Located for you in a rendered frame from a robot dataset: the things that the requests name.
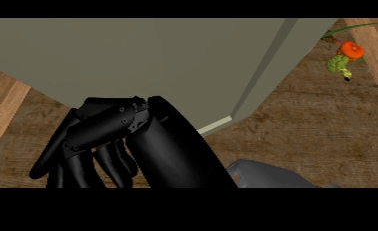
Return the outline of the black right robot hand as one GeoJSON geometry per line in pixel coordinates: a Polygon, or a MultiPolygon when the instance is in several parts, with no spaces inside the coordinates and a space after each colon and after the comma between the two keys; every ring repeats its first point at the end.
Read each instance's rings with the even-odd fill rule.
{"type": "Polygon", "coordinates": [[[193,124],[160,96],[86,99],[70,110],[30,170],[49,188],[119,188],[144,175],[153,188],[234,188],[193,124]]]}

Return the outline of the large grey cabinet door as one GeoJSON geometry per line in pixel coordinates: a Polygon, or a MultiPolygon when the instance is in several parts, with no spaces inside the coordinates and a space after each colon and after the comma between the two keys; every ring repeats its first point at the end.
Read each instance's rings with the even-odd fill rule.
{"type": "Polygon", "coordinates": [[[163,96],[202,135],[247,118],[333,19],[0,19],[0,71],[70,107],[163,96]]]}

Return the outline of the pale wooden cabinet panel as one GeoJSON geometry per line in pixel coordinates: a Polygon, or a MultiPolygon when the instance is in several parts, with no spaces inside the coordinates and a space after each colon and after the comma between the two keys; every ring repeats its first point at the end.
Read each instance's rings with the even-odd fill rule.
{"type": "Polygon", "coordinates": [[[0,137],[4,136],[32,87],[0,72],[0,137]]]}

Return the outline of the green broccoli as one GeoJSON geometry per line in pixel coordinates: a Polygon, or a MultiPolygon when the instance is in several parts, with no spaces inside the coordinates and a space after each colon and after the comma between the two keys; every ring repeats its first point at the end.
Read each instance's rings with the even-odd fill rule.
{"type": "Polygon", "coordinates": [[[349,57],[345,55],[336,55],[327,61],[327,70],[331,73],[340,73],[346,81],[352,79],[352,71],[348,69],[349,57]]]}

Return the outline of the orange tomato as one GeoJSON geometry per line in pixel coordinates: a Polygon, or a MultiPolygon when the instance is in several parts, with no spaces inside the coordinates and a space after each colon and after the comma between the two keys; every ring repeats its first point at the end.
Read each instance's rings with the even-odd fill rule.
{"type": "Polygon", "coordinates": [[[339,49],[337,54],[349,58],[349,61],[357,61],[364,57],[364,48],[352,41],[346,41],[339,49]]]}

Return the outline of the pale wooden board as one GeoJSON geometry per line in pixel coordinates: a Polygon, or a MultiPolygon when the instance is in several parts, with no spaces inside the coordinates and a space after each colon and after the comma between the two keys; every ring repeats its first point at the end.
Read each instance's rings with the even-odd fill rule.
{"type": "Polygon", "coordinates": [[[346,18],[345,21],[349,26],[358,25],[351,33],[357,43],[364,47],[365,62],[378,84],[378,18],[346,18]]]}

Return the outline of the thin green stalk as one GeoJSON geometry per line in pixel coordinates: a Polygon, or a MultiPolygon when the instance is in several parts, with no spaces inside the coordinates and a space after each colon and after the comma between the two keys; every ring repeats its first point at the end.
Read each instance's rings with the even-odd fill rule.
{"type": "Polygon", "coordinates": [[[377,25],[377,24],[378,24],[378,22],[373,22],[373,23],[364,23],[364,24],[360,24],[360,25],[352,25],[352,26],[343,27],[343,28],[340,28],[337,30],[329,31],[324,34],[324,36],[321,37],[321,39],[326,38],[326,37],[330,37],[331,35],[334,35],[337,33],[345,32],[345,31],[348,31],[351,29],[355,29],[355,28],[360,28],[360,27],[365,27],[365,26],[371,26],[371,25],[377,25]]]}

